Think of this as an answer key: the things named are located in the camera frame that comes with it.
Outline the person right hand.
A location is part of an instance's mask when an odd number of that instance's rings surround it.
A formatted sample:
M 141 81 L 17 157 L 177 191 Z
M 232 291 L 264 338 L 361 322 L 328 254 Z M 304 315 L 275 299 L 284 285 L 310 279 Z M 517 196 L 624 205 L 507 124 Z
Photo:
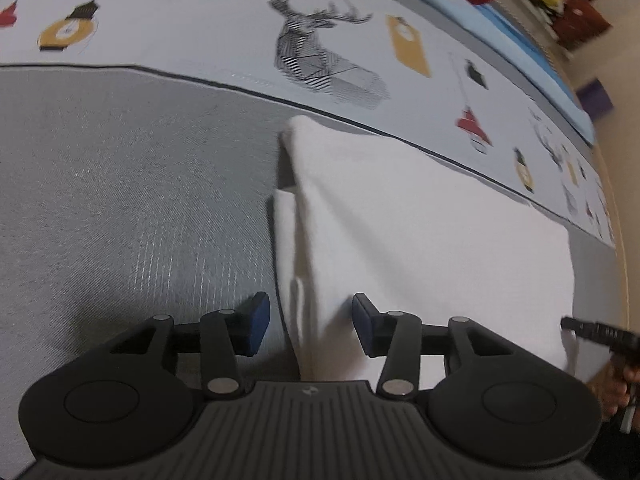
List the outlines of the person right hand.
M 609 420 L 630 401 L 629 387 L 637 382 L 637 367 L 624 361 L 612 360 L 605 364 L 587 386 L 600 404 L 602 418 Z

